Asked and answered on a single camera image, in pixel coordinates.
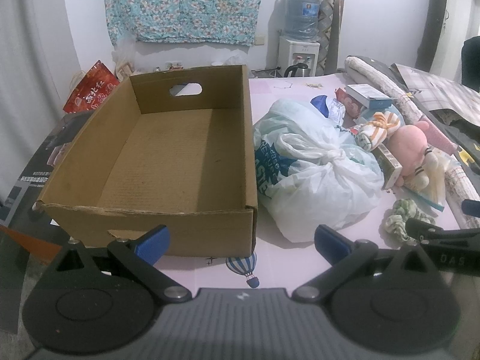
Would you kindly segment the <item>steel electric kettle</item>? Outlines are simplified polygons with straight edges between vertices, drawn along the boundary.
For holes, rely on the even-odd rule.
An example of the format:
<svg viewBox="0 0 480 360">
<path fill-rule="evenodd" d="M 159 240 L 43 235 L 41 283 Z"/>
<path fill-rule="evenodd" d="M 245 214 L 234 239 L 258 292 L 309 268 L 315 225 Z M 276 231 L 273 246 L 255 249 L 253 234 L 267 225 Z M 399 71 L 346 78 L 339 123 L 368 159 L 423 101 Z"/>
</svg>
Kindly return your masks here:
<svg viewBox="0 0 480 360">
<path fill-rule="evenodd" d="M 295 63 L 285 70 L 283 77 L 309 77 L 310 73 L 311 69 L 306 63 Z"/>
</svg>

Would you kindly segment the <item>plaid pink blanket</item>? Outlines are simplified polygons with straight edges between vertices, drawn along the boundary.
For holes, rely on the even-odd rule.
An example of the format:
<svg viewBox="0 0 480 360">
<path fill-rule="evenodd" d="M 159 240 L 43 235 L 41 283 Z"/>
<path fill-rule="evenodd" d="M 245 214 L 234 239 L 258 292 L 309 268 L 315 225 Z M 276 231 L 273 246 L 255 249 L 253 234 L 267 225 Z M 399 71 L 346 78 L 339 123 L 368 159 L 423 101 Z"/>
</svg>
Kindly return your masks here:
<svg viewBox="0 0 480 360">
<path fill-rule="evenodd" d="M 450 110 L 464 119 L 479 116 L 479 93 L 453 80 L 394 63 L 409 91 L 429 110 Z"/>
</svg>

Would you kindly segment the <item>brown cardboard box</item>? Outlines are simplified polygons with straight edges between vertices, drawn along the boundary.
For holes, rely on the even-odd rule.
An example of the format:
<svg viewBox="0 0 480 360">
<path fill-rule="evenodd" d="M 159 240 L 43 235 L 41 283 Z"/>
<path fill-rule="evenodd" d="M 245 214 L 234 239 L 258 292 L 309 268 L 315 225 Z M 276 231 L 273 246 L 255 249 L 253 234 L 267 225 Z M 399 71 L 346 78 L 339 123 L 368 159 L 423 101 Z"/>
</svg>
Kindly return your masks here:
<svg viewBox="0 0 480 360">
<path fill-rule="evenodd" d="M 68 145 L 37 202 L 89 247 L 165 225 L 171 255 L 251 255 L 258 205 L 246 67 L 124 80 Z"/>
</svg>

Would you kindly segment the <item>green patterned scrunchie cloth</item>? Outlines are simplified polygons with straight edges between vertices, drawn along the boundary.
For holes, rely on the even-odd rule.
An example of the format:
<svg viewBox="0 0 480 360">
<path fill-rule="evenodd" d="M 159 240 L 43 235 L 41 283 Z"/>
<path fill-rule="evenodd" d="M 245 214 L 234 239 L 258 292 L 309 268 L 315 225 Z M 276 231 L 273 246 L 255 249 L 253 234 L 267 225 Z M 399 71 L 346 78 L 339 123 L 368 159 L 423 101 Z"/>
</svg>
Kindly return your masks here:
<svg viewBox="0 0 480 360">
<path fill-rule="evenodd" d="M 408 219 L 419 219 L 435 225 L 434 218 L 424 213 L 411 198 L 397 200 L 388 213 L 389 215 L 383 221 L 383 230 L 394 236 L 399 242 L 407 245 L 416 244 L 416 239 L 408 236 L 406 231 Z"/>
</svg>

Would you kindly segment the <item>small beige carton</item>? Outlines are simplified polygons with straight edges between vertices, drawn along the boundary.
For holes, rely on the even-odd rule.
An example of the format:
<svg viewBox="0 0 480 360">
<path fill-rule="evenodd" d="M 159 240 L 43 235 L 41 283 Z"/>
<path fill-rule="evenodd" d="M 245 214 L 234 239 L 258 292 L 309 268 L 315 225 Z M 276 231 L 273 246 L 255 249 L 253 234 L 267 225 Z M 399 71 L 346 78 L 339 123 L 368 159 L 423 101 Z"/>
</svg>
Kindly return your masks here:
<svg viewBox="0 0 480 360">
<path fill-rule="evenodd" d="M 391 189 L 400 177 L 402 165 L 383 144 L 373 150 L 373 155 L 384 176 L 383 189 Z"/>
</svg>

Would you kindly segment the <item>bag of wooden sticks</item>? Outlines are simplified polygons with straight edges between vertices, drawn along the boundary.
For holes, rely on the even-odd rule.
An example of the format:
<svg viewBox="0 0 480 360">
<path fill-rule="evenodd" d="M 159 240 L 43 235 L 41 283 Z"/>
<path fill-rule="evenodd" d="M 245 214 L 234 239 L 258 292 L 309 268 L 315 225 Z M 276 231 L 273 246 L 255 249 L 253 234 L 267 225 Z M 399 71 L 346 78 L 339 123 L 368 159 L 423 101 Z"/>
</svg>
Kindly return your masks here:
<svg viewBox="0 0 480 360">
<path fill-rule="evenodd" d="M 446 181 L 448 171 L 458 162 L 442 150 L 433 149 L 413 174 L 404 179 L 403 186 L 423 202 L 443 212 L 446 203 Z"/>
</svg>

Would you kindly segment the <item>white plastic bag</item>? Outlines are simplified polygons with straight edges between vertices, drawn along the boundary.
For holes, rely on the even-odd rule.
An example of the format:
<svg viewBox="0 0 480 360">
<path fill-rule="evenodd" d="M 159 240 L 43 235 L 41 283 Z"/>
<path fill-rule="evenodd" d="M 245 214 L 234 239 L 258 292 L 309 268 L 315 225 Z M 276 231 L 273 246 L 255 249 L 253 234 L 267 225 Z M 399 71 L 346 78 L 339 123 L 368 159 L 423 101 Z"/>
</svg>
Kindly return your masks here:
<svg viewBox="0 0 480 360">
<path fill-rule="evenodd" d="M 339 230 L 380 203 L 376 158 L 312 104 L 277 100 L 253 138 L 259 201 L 289 242 L 312 242 L 318 226 Z"/>
</svg>

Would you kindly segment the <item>blue white snack packet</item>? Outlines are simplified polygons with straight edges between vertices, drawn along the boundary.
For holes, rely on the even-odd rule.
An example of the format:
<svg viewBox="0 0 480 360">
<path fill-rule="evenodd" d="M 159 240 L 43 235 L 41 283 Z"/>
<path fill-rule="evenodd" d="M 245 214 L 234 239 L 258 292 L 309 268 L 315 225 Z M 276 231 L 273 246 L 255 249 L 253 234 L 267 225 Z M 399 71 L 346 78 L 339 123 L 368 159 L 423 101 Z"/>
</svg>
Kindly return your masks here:
<svg viewBox="0 0 480 360">
<path fill-rule="evenodd" d="M 336 98 L 319 95 L 311 100 L 311 104 L 320 111 L 323 116 L 335 122 L 336 125 L 343 125 L 346 108 Z"/>
</svg>

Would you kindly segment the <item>pink wet wipes pack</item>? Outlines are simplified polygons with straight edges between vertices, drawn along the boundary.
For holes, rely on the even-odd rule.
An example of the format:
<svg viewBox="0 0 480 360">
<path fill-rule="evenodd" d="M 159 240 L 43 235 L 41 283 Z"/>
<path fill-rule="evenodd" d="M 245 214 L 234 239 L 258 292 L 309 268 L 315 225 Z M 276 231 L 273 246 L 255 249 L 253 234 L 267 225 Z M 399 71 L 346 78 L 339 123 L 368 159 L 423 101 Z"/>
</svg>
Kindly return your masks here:
<svg viewBox="0 0 480 360">
<path fill-rule="evenodd" d="M 346 113 L 352 118 L 357 119 L 360 116 L 364 106 L 349 95 L 344 88 L 335 89 L 335 97 L 338 102 L 345 106 Z"/>
</svg>

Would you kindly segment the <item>white teal small box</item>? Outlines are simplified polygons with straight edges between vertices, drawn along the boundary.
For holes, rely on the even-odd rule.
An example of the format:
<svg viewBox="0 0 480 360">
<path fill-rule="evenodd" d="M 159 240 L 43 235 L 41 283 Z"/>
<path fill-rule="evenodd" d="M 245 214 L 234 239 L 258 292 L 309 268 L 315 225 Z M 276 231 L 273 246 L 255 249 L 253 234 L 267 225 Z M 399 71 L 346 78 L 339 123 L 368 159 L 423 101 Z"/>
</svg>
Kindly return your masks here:
<svg viewBox="0 0 480 360">
<path fill-rule="evenodd" d="M 386 109 L 393 103 L 389 96 L 368 84 L 347 85 L 346 93 L 370 110 Z"/>
</svg>

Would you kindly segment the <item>blue water bottle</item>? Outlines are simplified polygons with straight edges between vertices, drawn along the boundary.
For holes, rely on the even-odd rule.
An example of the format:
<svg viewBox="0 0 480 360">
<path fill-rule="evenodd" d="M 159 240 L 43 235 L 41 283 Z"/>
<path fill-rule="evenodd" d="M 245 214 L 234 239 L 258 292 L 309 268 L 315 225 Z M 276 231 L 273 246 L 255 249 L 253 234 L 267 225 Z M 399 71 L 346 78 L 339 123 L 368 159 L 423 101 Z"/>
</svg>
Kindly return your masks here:
<svg viewBox="0 0 480 360">
<path fill-rule="evenodd" d="M 320 0 L 286 0 L 284 35 L 298 41 L 315 41 L 319 10 Z"/>
</svg>

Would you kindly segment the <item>orange striped white cloth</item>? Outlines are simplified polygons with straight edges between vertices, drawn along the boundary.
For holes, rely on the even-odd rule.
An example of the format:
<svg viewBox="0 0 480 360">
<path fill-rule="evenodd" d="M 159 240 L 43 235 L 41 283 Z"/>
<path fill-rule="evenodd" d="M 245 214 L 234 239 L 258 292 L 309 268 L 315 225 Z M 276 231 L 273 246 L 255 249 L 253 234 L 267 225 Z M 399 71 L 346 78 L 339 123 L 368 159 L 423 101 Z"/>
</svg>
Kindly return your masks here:
<svg viewBox="0 0 480 360">
<path fill-rule="evenodd" d="M 371 152 L 401 127 L 397 114 L 390 111 L 376 112 L 373 119 L 359 127 L 355 142 L 360 148 Z"/>
</svg>

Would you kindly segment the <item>white water dispenser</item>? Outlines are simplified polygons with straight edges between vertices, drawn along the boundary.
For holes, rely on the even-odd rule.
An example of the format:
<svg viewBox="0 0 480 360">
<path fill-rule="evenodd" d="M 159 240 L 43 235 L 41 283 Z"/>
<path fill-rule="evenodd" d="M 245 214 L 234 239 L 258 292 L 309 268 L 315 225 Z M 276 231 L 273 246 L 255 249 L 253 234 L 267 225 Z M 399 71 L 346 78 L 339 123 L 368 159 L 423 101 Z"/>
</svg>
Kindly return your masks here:
<svg viewBox="0 0 480 360">
<path fill-rule="evenodd" d="M 310 77 L 315 77 L 320 44 L 316 41 L 295 41 L 280 36 L 278 46 L 277 66 L 283 77 L 285 70 L 295 63 L 306 63 L 310 69 Z"/>
</svg>

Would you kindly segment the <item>pink plush toy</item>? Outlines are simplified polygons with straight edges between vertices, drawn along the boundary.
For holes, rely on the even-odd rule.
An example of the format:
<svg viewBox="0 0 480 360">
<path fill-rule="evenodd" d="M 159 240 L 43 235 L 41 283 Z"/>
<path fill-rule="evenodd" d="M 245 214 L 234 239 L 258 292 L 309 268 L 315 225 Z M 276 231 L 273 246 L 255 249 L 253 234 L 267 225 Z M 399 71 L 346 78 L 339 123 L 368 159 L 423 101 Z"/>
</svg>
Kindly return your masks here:
<svg viewBox="0 0 480 360">
<path fill-rule="evenodd" d="M 397 186 L 420 192 L 429 185 L 429 174 L 437 171 L 439 160 L 427 141 L 428 129 L 425 121 L 406 124 L 388 139 L 387 149 L 402 166 Z"/>
</svg>

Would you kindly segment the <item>large Philips printed box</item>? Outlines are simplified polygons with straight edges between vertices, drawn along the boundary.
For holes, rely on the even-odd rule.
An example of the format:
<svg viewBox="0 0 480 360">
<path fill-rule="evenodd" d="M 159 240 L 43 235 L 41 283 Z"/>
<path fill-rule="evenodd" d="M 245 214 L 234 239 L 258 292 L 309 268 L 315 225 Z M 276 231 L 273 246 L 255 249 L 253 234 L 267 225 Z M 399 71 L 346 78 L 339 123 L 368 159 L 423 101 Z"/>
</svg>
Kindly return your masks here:
<svg viewBox="0 0 480 360">
<path fill-rule="evenodd" d="M 67 114 L 40 144 L 1 207 L 1 230 L 48 264 L 70 236 L 37 204 L 39 194 L 92 111 Z"/>
</svg>

